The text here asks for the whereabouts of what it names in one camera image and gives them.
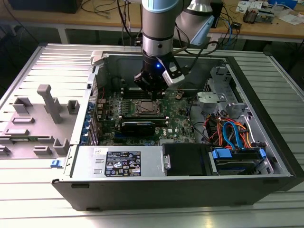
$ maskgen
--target computer case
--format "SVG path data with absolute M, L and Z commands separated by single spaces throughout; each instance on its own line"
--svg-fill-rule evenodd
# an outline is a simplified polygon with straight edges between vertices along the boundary
M 219 21 L 219 17 L 220 17 L 220 13 L 222 12 L 224 3 L 222 0 L 211 0 L 211 7 L 212 7 L 212 15 L 214 16 L 214 21 L 212 24 L 212 28 L 216 28 L 218 25 L 218 21 Z
M 76 13 L 82 0 L 8 0 L 14 10 Z

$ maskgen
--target blue connector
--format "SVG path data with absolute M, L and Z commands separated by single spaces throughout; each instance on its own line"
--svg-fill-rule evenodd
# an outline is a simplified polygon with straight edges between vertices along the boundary
M 91 119 L 91 116 L 90 115 L 85 115 L 85 120 L 89 121 Z
M 232 127 L 233 127 L 233 130 L 234 130 L 235 135 L 236 135 L 237 146 L 241 150 L 243 150 L 244 146 L 243 146 L 243 143 L 240 140 L 239 135 L 238 135 L 238 127 L 233 122 L 231 122 L 231 121 L 228 121 L 228 122 L 224 123 L 224 126 L 223 126 L 223 136 L 224 136 L 225 141 L 232 147 L 233 150 L 235 149 L 234 144 L 232 142 L 230 142 L 229 139 L 228 139 L 228 137 L 227 137 L 226 127 L 227 127 L 228 124 L 231 124 Z
M 266 153 L 265 153 L 264 149 L 260 149 L 260 154 L 261 154 L 262 158 L 266 158 Z
M 60 160 L 53 160 L 51 164 L 51 168 L 62 168 Z
M 90 126 L 90 123 L 88 121 L 84 121 L 84 127 Z
M 94 109 L 94 107 L 95 107 L 95 105 L 94 105 L 92 102 L 89 102 L 89 103 L 87 104 L 87 109 L 88 109 L 89 111 L 92 111 L 92 110 Z
M 83 128 L 82 130 L 81 130 L 81 134 L 86 134 L 86 133 L 88 133 L 88 129 L 86 129 L 86 128 Z
M 87 136 L 80 136 L 80 141 L 87 141 Z
M 212 156 L 213 156 L 213 159 L 216 159 L 216 158 L 232 158 L 232 154 L 230 152 L 229 149 L 222 149 L 222 148 L 218 148 L 218 149 L 214 149 L 212 151 Z

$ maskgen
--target power cable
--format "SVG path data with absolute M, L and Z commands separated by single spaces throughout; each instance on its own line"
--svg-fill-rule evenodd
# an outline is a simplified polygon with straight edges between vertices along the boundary
M 123 27 L 124 27 L 126 33 L 131 37 L 131 33 L 129 32 L 129 30 L 128 30 L 125 22 L 124 22 L 123 13 L 122 13 L 122 11 L 120 9 L 121 6 L 119 5 L 119 0 L 116 0 L 116 3 L 117 3 L 117 8 L 118 8 L 118 13 L 119 13 L 120 19 L 121 19 L 121 21 L 123 23 Z
M 23 24 L 21 24 L 21 22 L 17 19 L 17 18 L 15 18 L 15 16 L 11 13 L 11 11 L 9 10 L 9 8 L 8 8 L 8 6 L 6 5 L 6 3 L 5 3 L 5 0 L 2 0 L 2 2 L 3 2 L 3 5 L 4 5 L 4 7 L 5 7 L 5 9 L 8 11 L 8 13 L 14 18 L 14 20 L 15 21 L 17 21 L 26 31 L 27 31 L 27 33 L 36 41 L 36 43 L 37 44 L 39 44 L 39 42 L 38 42 L 38 40 L 27 30 L 27 28 L 26 27 L 24 27 L 24 25 Z

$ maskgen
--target desk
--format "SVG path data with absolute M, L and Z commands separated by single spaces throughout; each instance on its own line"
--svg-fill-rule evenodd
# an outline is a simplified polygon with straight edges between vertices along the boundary
M 291 25 L 278 18 L 275 18 L 273 24 L 255 23 L 247 24 L 242 21 L 243 14 L 235 13 L 235 8 L 232 5 L 238 3 L 238 0 L 224 0 L 227 6 L 228 14 L 236 21 L 242 23 L 242 28 L 238 36 L 239 39 L 254 39 L 254 40 L 269 40 L 281 42 L 302 42 L 304 38 L 303 24 Z M 98 2 L 111 2 L 109 0 L 95 0 L 95 5 Z M 100 9 L 107 10 L 116 6 L 114 3 L 110 6 L 104 6 Z M 93 10 L 92 4 L 85 5 L 88 10 Z M 295 10 L 303 10 L 304 6 L 299 4 Z M 62 43 L 68 43 L 66 29 L 88 29 L 88 30 L 108 30 L 121 31 L 121 20 L 116 9 L 110 11 L 110 19 L 101 17 L 94 13 L 85 12 L 79 9 L 76 14 L 65 14 L 56 12 L 39 12 L 39 11 L 20 11 L 12 10 L 13 15 L 19 19 L 24 26 L 49 27 L 58 29 Z M 131 26 L 132 31 L 138 32 L 140 29 L 140 13 L 138 4 L 130 5 Z M 11 15 L 4 8 L 0 1 L 0 24 L 3 25 L 18 25 Z M 227 28 L 223 21 L 219 21 L 217 28 L 210 30 L 208 36 L 213 40 L 223 37 L 227 32 Z

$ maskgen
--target power supply label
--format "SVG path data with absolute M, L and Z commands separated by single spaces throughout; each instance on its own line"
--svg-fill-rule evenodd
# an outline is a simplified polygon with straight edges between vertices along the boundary
M 141 152 L 108 152 L 105 162 L 106 177 L 139 177 L 141 176 Z

